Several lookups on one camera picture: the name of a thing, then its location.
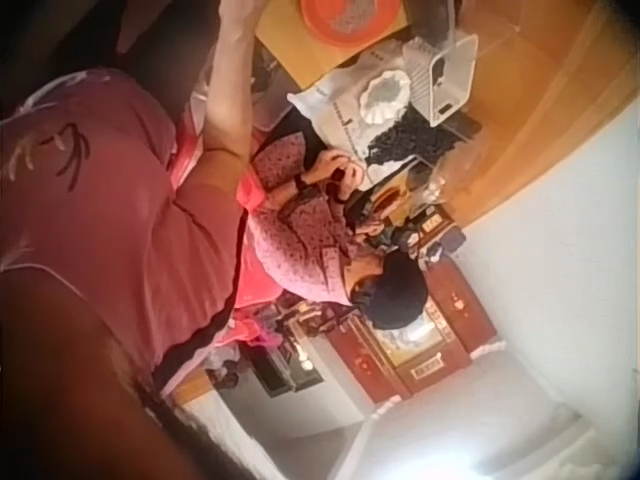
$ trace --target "wooden cabinet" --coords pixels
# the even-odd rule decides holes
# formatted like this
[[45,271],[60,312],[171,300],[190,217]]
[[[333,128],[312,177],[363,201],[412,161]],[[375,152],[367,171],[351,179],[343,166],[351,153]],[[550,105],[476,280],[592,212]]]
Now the wooden cabinet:
[[358,312],[327,334],[351,373],[380,403],[409,398],[471,364],[470,353],[495,336],[480,301],[455,262],[443,255],[425,272],[430,298],[423,318],[396,332],[368,326]]
[[429,264],[425,278],[431,298],[467,353],[495,337],[495,327],[452,258],[443,255],[439,262]]

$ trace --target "pink shirt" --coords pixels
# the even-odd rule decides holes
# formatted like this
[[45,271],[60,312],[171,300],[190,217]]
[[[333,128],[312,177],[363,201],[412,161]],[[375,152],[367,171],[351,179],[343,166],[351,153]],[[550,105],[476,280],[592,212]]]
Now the pink shirt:
[[[283,138],[253,161],[265,190],[303,172],[302,134]],[[358,248],[342,215],[334,215],[319,188],[298,195],[276,212],[259,208],[249,215],[257,257],[282,287],[307,300],[350,305],[343,280],[343,262]]]
[[[174,193],[173,124],[132,79],[111,70],[70,76],[0,127],[0,272],[54,275],[143,375],[228,306],[243,210],[211,186]],[[204,354],[183,349],[173,357],[182,369],[165,369],[160,386],[170,390]]]

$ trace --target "orange bowl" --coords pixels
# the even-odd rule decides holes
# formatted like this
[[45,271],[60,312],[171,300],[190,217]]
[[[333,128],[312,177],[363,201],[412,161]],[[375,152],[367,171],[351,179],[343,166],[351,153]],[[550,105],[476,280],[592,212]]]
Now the orange bowl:
[[401,0],[376,0],[376,13],[362,28],[340,32],[331,21],[347,8],[348,0],[301,0],[302,16],[307,27],[322,41],[337,47],[368,45],[380,38],[393,25],[401,7]]

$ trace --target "hand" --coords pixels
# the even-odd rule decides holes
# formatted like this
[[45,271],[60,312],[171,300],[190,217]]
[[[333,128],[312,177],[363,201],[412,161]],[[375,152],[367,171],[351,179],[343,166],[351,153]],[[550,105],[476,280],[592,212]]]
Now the hand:
[[223,25],[253,34],[268,3],[269,0],[221,0],[220,19]]
[[344,177],[340,182],[340,190],[338,198],[343,202],[349,200],[349,197],[356,189],[362,185],[364,181],[364,168],[357,163],[349,162],[344,167]]
[[327,180],[333,172],[349,163],[349,160],[349,154],[342,150],[325,150],[318,155],[313,168],[303,174],[302,180],[308,185]]
[[356,227],[356,235],[366,235],[375,237],[380,235],[384,230],[384,222],[377,218],[369,219],[360,226]]

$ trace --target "white wall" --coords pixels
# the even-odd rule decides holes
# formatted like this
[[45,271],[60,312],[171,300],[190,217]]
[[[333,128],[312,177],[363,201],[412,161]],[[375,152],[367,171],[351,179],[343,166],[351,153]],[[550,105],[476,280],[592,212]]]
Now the white wall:
[[429,469],[472,470],[537,435],[557,411],[511,353],[488,354],[381,417],[353,480],[450,478]]
[[288,480],[328,480],[349,454],[361,426],[288,440],[270,448],[269,454]]
[[242,426],[265,446],[362,422],[374,405],[331,345],[324,339],[301,343],[324,382],[297,393],[271,398],[256,376],[223,397]]
[[509,346],[619,459],[637,432],[638,108],[468,228],[457,258]]

